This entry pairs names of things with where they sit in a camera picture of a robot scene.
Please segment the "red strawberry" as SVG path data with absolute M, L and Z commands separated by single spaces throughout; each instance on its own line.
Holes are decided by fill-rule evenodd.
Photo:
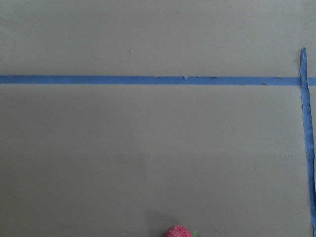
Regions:
M 196 231 L 191 232 L 188 228 L 181 225 L 170 227 L 164 234 L 164 237 L 196 237 L 196 236 L 197 236 Z

